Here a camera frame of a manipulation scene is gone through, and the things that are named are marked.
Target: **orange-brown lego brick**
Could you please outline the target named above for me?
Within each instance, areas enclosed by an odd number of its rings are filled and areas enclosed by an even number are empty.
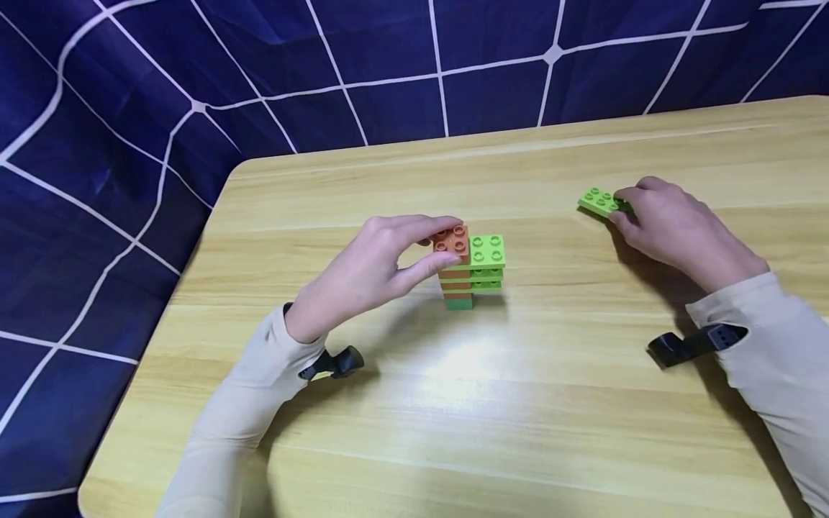
[[[469,232],[466,225],[458,225],[451,230],[441,230],[432,236],[435,252],[454,252],[461,256],[458,264],[469,264]]]
[[[438,272],[438,278],[469,278],[472,276],[472,270],[454,270],[447,272],[446,270]]]
[[[472,300],[471,293],[444,293],[444,298],[449,300]]]
[[[472,289],[472,283],[446,283],[441,284],[440,288],[444,291],[448,289]]]

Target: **blue backdrop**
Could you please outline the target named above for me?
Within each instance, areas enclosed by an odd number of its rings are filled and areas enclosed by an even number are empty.
[[[829,92],[827,0],[6,0],[0,516],[76,491],[253,157]]]

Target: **lime green lego brick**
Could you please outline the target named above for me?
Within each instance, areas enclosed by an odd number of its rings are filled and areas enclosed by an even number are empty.
[[[504,250],[504,236],[470,235],[469,264],[458,264],[446,268],[454,270],[498,269],[507,266],[507,253]]]
[[[613,211],[632,211],[630,204],[626,201],[614,198],[609,192],[597,187],[593,187],[579,198],[579,206],[603,218],[608,217]]]
[[[470,289],[445,289],[444,293],[497,293],[501,291],[501,281],[472,283]]]
[[[469,272],[469,277],[463,278],[441,278],[441,284],[456,283],[487,283],[491,281],[504,280],[504,270],[501,268],[479,269]]]
[[[466,300],[459,298],[445,298],[446,308],[449,311],[466,311],[472,309],[474,306],[473,300],[468,298]]]

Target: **forearm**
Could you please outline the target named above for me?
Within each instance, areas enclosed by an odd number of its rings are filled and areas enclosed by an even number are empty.
[[[740,343],[719,353],[729,384],[765,422],[803,499],[829,516],[829,327],[773,274],[730,286],[692,304],[700,327],[745,327]]]
[[[309,345],[295,341],[281,307],[264,319],[196,421],[157,516],[239,515],[248,457],[282,403],[306,385],[298,374],[322,354],[325,338]]]

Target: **wood grain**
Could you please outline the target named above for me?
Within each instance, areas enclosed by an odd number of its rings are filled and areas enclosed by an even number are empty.
[[[503,298],[447,312],[433,279],[332,333],[368,365],[283,407],[244,516],[804,516],[713,360],[661,372],[644,353],[687,325],[695,289],[575,204],[678,182],[826,315],[827,142],[829,100],[806,97],[243,163],[81,487],[85,516],[151,516],[258,321],[366,218],[421,212],[504,234]]]

